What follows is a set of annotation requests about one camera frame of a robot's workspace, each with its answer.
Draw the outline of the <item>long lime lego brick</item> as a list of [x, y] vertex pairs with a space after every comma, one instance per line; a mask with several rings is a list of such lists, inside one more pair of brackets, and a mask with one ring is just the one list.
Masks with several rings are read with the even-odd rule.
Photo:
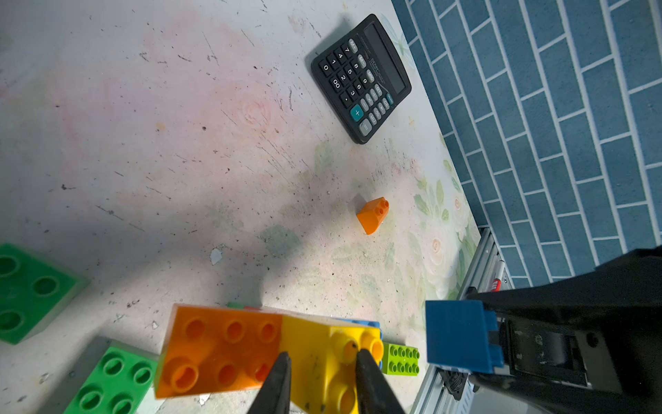
[[420, 373], [417, 348], [384, 343], [382, 372], [387, 375], [417, 376]]

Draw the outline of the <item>small orange lego brick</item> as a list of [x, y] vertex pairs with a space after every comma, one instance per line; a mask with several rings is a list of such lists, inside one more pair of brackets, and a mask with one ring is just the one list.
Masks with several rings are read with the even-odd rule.
[[377, 198], [365, 204], [356, 215], [367, 235], [374, 234], [388, 215], [390, 204], [385, 198]]

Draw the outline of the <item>black calculator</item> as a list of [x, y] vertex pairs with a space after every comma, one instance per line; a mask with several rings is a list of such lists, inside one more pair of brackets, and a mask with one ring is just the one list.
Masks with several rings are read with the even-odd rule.
[[342, 126], [360, 145], [412, 91], [403, 61], [374, 14], [319, 53], [310, 69]]

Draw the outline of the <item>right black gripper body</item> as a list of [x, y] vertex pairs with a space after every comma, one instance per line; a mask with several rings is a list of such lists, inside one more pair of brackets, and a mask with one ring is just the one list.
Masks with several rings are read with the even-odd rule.
[[499, 340], [512, 376], [631, 397], [661, 397], [660, 323], [575, 329], [505, 320]]

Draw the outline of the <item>red marker pen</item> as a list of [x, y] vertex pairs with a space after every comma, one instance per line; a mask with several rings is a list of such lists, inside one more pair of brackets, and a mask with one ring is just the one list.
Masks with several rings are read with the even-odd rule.
[[505, 262], [503, 260], [498, 260], [495, 265], [494, 278], [491, 283], [491, 291], [493, 293], [499, 292], [503, 284], [503, 274], [505, 269]]

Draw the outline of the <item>long green lego left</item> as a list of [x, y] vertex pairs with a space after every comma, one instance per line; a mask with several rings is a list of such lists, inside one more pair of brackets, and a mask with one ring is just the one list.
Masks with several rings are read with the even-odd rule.
[[113, 341], [65, 412], [134, 413], [152, 386], [156, 370], [156, 355]]

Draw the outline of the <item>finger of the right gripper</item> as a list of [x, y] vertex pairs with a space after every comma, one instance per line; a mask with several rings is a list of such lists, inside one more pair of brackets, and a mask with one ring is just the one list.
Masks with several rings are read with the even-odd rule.
[[639, 248], [546, 286], [473, 293], [488, 310], [579, 329], [661, 330], [661, 249]]
[[479, 387], [521, 400], [549, 413], [660, 413], [654, 398], [592, 391], [545, 381], [474, 373], [469, 381]]

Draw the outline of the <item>long orange lego brick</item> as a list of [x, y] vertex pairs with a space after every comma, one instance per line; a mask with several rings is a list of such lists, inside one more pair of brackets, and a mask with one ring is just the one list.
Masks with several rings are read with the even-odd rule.
[[155, 397], [259, 388], [279, 356], [282, 317], [176, 304], [154, 380]]

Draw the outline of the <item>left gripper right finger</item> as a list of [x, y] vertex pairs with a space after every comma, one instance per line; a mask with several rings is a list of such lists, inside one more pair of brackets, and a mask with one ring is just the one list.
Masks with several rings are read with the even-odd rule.
[[360, 414], [404, 414], [377, 362], [367, 349], [358, 352], [355, 373]]

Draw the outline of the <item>long light blue lego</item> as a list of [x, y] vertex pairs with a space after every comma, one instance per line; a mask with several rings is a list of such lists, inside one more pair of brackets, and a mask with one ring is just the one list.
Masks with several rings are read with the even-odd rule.
[[356, 320], [356, 319], [346, 319], [346, 318], [336, 318], [342, 322], [351, 323], [351, 324], [360, 324], [371, 328], [376, 328], [381, 330], [379, 322], [376, 321], [367, 321], [367, 320]]

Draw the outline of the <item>yellow lego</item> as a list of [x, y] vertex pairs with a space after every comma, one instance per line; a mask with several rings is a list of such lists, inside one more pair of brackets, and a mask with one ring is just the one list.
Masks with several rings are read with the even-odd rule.
[[332, 317], [285, 314], [280, 350], [291, 358], [291, 402], [306, 413], [357, 413], [356, 363], [361, 350], [379, 365], [380, 329]]

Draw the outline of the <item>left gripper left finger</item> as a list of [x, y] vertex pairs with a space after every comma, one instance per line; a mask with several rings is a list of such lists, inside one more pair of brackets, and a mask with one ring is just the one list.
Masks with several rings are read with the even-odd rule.
[[289, 414], [291, 406], [291, 358], [282, 352], [248, 410], [248, 414]]

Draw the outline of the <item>small blue lego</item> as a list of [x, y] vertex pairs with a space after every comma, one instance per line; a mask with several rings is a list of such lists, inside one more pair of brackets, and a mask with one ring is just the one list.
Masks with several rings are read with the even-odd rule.
[[490, 342], [499, 330], [495, 312], [477, 300], [425, 303], [427, 361], [445, 370], [493, 374], [504, 366], [502, 347]]

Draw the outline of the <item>small green lego top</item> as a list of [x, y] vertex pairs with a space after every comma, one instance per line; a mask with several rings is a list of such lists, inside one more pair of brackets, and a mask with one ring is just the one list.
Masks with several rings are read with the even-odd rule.
[[17, 345], [44, 331], [88, 280], [29, 250], [1, 246], [1, 341]]

